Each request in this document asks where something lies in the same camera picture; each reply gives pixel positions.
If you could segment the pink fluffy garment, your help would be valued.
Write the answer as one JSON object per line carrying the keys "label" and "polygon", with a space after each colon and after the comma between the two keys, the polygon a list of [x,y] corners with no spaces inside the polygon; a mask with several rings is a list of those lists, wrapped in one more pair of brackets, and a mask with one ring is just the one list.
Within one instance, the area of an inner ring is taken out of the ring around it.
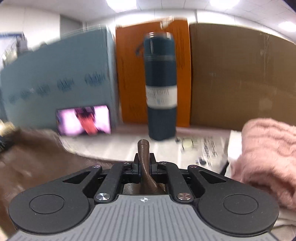
{"label": "pink fluffy garment", "polygon": [[270,118],[248,121],[232,179],[262,189],[281,207],[295,210],[295,126]]}

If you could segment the brown cardboard panel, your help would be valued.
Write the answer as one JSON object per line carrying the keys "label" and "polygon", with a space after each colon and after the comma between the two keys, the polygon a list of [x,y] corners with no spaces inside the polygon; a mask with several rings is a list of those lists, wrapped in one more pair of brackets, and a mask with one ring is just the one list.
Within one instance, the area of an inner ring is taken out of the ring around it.
{"label": "brown cardboard panel", "polygon": [[241,130],[254,118],[295,124],[295,44],[253,29],[189,26],[191,124]]}

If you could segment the dark teal thermos bottle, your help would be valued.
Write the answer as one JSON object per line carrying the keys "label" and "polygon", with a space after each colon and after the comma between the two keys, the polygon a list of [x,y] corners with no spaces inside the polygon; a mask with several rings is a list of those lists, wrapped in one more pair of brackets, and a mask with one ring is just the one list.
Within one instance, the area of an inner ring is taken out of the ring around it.
{"label": "dark teal thermos bottle", "polygon": [[156,141],[173,138],[178,98],[175,41],[170,33],[145,36],[144,70],[149,137]]}

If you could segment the brown leather jacket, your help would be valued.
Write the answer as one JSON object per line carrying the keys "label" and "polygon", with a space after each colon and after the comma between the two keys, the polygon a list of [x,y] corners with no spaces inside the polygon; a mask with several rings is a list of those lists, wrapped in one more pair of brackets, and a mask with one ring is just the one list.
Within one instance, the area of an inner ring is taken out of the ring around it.
{"label": "brown leather jacket", "polygon": [[[141,170],[138,196],[164,195],[149,173],[149,142],[138,142]],[[139,202],[120,194],[109,203],[95,203],[78,187],[62,181],[92,166],[109,169],[116,160],[95,159],[67,151],[52,131],[16,130],[1,142],[1,229],[7,237],[18,230],[33,240],[81,240],[102,208],[113,216],[139,216]]]}

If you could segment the smartphone showing video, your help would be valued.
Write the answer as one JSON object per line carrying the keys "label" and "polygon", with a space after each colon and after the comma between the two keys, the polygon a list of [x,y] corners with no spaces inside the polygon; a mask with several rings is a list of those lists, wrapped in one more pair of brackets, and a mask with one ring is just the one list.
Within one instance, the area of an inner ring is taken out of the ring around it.
{"label": "smartphone showing video", "polygon": [[59,109],[56,111],[58,133],[62,136],[110,134],[110,113],[106,105]]}

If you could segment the orange cardboard panel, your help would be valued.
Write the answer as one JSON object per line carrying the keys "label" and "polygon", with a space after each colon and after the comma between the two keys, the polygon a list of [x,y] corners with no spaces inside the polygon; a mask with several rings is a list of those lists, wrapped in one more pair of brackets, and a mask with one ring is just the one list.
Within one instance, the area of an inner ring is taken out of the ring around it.
{"label": "orange cardboard panel", "polygon": [[[144,41],[149,33],[170,33],[170,45],[175,47],[175,65],[172,54],[152,61],[145,54],[151,54],[152,48],[144,50]],[[160,19],[127,27],[116,27],[116,65],[121,114],[124,123],[146,124],[147,98],[146,87],[160,87],[164,84],[177,86],[176,125],[188,127],[191,115],[191,50],[187,19]]]}

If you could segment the blue printed cardboard box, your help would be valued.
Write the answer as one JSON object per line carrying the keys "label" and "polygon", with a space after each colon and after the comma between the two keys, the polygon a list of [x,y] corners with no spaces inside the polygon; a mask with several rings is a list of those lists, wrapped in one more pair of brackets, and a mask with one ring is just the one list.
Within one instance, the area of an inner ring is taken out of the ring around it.
{"label": "blue printed cardboard box", "polygon": [[95,28],[23,54],[1,71],[8,121],[23,128],[55,129],[56,111],[106,105],[118,122],[115,44]]}

